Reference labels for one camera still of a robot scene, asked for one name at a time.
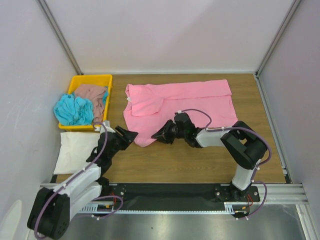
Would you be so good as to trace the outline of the pink t shirt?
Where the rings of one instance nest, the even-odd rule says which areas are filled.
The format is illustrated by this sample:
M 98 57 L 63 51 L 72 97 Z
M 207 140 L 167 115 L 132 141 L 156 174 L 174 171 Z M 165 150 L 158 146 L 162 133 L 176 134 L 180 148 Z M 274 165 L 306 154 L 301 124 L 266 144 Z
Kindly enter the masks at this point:
M 151 138 L 175 112 L 187 110 L 200 128 L 232 126 L 238 121 L 228 81 L 209 80 L 169 84 L 128 84 L 127 106 L 123 112 L 127 129 L 137 132 L 134 142 L 146 147 Z

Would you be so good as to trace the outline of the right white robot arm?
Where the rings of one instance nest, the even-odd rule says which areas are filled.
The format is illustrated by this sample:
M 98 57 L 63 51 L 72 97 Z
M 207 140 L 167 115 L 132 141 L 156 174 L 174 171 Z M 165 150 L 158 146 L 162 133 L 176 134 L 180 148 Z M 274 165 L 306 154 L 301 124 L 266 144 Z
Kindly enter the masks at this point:
M 168 120 L 151 138 L 164 144 L 184 139 L 192 148 L 225 147 L 237 167 L 228 186 L 214 188 L 216 202 L 237 202 L 247 197 L 260 165 L 272 156 L 267 141 L 243 121 L 230 127 L 196 127 L 185 112 L 176 113 L 174 119 Z

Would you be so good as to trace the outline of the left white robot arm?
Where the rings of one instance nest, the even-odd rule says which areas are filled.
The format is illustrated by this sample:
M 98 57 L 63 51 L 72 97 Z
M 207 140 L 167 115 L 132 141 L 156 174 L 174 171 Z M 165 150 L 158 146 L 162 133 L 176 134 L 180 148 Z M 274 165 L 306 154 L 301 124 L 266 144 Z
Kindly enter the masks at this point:
M 126 150 L 137 136 L 137 132 L 120 126 L 105 127 L 80 170 L 55 187 L 43 187 L 37 192 L 27 220 L 27 227 L 37 240 L 60 239 L 74 216 L 92 201 L 110 199 L 124 203 L 103 175 L 115 154 Z

